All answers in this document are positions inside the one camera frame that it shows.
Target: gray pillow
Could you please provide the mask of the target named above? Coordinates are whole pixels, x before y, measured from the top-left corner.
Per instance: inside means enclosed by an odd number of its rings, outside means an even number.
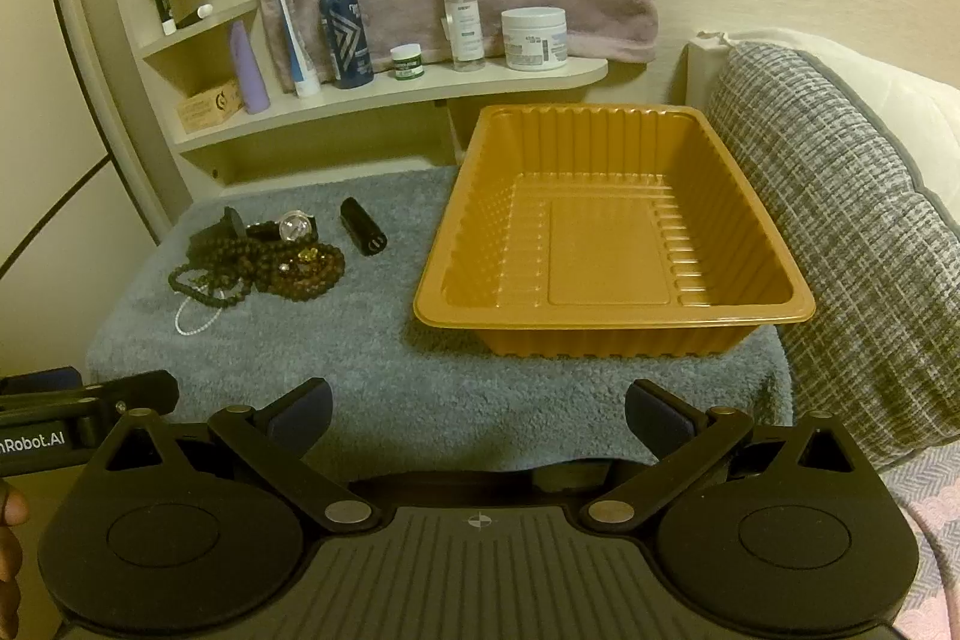
[[[958,437],[960,239],[912,162],[835,74],[774,44],[731,52],[707,117],[817,300],[781,328],[796,413],[842,416],[877,466]]]

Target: metal screw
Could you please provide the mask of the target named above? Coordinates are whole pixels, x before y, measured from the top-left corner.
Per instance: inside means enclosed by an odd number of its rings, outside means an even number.
[[[359,524],[370,518],[373,511],[366,501],[344,499],[328,504],[323,513],[335,524]]]
[[[601,524],[624,524],[634,517],[634,508],[625,501],[605,499],[594,501],[587,511],[590,518]]]

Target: white spray bottle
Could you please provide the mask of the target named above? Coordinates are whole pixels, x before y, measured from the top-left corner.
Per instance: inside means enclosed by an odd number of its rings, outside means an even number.
[[[483,68],[483,31],[480,28],[480,7],[477,0],[443,0],[446,19],[443,31],[450,39],[453,68],[476,71]]]

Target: blue spray bottle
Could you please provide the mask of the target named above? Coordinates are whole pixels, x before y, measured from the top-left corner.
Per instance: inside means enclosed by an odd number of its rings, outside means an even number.
[[[357,0],[320,0],[320,24],[338,88],[357,88],[373,79],[373,64]]]

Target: small jar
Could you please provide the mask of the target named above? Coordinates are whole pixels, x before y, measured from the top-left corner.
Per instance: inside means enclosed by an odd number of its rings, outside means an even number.
[[[416,79],[424,76],[424,62],[421,59],[419,44],[398,44],[391,47],[390,57],[394,60],[394,76],[397,79]]]
[[[566,63],[566,13],[556,6],[526,6],[500,14],[507,66],[547,71]]]

